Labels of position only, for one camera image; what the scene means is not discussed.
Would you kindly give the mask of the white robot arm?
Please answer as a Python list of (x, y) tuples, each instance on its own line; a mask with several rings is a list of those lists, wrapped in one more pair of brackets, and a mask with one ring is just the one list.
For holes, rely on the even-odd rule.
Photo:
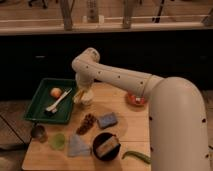
[(94, 48), (72, 60), (77, 85), (89, 88), (99, 80), (148, 101), (151, 171), (211, 171), (205, 103), (192, 82), (111, 67), (99, 60)]

